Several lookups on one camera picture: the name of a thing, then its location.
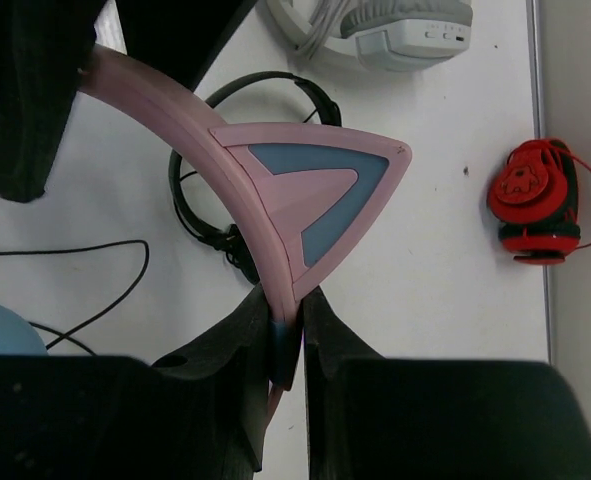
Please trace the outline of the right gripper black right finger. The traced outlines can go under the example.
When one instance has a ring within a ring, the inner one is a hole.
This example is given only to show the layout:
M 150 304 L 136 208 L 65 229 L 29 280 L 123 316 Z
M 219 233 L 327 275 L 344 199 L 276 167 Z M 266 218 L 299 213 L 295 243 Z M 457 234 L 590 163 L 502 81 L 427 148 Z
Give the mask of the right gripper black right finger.
M 302 303 L 313 479 L 591 479 L 566 380 L 532 361 L 390 359 Z

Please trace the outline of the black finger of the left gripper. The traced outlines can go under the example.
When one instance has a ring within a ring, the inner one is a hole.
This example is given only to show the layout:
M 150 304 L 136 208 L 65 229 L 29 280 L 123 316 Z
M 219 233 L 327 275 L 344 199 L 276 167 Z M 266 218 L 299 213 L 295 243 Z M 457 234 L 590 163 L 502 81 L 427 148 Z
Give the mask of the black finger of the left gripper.
M 193 91 L 255 0 L 123 0 L 127 55 Z
M 94 47 L 101 1 L 0 1 L 0 197 L 40 198 Z

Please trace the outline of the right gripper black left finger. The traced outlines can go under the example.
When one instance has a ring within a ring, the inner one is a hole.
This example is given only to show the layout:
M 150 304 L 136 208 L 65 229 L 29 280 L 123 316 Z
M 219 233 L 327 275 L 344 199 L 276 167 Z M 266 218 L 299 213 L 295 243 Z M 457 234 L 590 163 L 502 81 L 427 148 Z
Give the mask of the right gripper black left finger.
M 57 356 L 0 306 L 0 479 L 250 479 L 267 425 L 269 309 L 253 289 L 153 364 Z

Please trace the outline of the pink blue cat-ear headphones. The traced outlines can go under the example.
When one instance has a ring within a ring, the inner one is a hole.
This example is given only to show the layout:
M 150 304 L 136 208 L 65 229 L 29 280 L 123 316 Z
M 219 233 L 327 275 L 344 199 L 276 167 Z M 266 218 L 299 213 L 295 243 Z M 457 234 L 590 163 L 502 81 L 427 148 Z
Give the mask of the pink blue cat-ear headphones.
M 229 124 L 165 74 L 96 46 L 82 91 L 130 116 L 185 157 L 227 208 L 271 310 L 268 407 L 293 383 L 297 314 L 366 234 L 395 192 L 411 148 L 307 123 Z

